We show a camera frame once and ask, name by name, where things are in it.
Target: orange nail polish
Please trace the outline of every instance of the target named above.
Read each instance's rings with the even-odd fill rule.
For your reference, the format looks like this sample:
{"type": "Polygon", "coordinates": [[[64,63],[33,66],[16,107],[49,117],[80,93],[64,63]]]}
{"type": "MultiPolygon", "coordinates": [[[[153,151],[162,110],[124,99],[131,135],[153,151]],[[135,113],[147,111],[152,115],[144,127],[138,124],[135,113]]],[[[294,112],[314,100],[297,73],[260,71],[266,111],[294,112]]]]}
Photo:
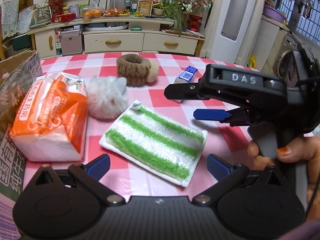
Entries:
{"type": "Polygon", "coordinates": [[[282,147],[280,149],[277,149],[277,153],[280,156],[284,157],[284,156],[289,155],[291,153],[291,150],[289,149],[289,147],[286,146],[286,147],[282,147]]]}

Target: pink checkered tablecloth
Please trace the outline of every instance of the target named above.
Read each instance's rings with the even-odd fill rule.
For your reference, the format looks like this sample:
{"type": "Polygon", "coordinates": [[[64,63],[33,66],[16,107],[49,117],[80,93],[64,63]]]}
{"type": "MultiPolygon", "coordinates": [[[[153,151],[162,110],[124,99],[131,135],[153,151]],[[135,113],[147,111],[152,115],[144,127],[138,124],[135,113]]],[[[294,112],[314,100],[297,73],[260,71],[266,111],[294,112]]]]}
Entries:
{"type": "MultiPolygon", "coordinates": [[[[116,76],[116,59],[126,53],[100,53],[78,56],[58,57],[41,61],[45,73],[63,71],[82,76],[88,84],[94,75],[116,76]]],[[[229,127],[212,121],[196,121],[193,112],[197,108],[216,108],[230,110],[235,106],[218,100],[209,101],[185,101],[178,104],[164,97],[164,89],[173,83],[175,78],[188,66],[194,66],[199,70],[197,80],[204,74],[208,63],[212,60],[169,54],[139,53],[148,59],[156,61],[160,67],[159,77],[153,85],[140,88],[128,87],[131,104],[139,100],[145,106],[164,114],[183,125],[207,130],[208,138],[202,158],[200,159],[192,180],[187,188],[179,187],[161,179],[144,169],[128,162],[123,157],[103,149],[98,141],[112,122],[99,122],[89,117],[86,132],[85,163],[95,159],[102,153],[108,153],[111,159],[111,168],[100,180],[102,184],[114,190],[128,200],[131,195],[194,195],[202,192],[216,183],[215,178],[206,169],[206,157],[214,153],[229,163],[238,163],[252,166],[252,159],[246,154],[246,148],[250,140],[246,127],[229,127]]],[[[41,163],[27,163],[24,187],[35,174],[41,163]]],[[[52,163],[54,169],[65,169],[70,163],[52,163]]]]}

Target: blue box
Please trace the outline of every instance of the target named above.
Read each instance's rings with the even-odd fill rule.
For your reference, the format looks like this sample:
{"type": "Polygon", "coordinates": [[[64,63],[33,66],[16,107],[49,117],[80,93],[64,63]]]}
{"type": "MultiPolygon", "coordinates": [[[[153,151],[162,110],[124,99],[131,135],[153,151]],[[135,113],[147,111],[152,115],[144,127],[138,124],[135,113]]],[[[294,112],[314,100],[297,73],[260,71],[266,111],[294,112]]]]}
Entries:
{"type": "Polygon", "coordinates": [[[175,84],[181,83],[193,83],[196,79],[198,69],[192,66],[188,66],[185,71],[183,71],[174,81],[175,84]]]}

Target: banana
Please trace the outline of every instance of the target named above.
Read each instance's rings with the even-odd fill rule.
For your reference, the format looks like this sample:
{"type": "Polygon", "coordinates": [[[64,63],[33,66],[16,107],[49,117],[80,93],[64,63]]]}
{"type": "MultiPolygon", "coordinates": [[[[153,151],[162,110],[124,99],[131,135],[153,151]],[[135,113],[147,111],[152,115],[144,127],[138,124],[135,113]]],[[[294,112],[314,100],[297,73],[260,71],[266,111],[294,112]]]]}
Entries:
{"type": "Polygon", "coordinates": [[[130,12],[118,14],[119,17],[127,17],[127,16],[129,16],[129,15],[130,15],[130,12]]]}

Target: cleaning pad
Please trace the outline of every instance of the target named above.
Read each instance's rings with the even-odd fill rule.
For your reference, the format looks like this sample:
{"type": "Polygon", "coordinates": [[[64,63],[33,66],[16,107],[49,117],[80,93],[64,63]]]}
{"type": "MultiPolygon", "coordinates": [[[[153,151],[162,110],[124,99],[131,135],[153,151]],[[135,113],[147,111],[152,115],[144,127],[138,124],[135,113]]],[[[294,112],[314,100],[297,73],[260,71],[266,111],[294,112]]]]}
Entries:
{"type": "Polygon", "coordinates": [[[135,101],[106,131],[100,145],[152,173],[187,187],[207,131],[198,131],[135,101]]]}

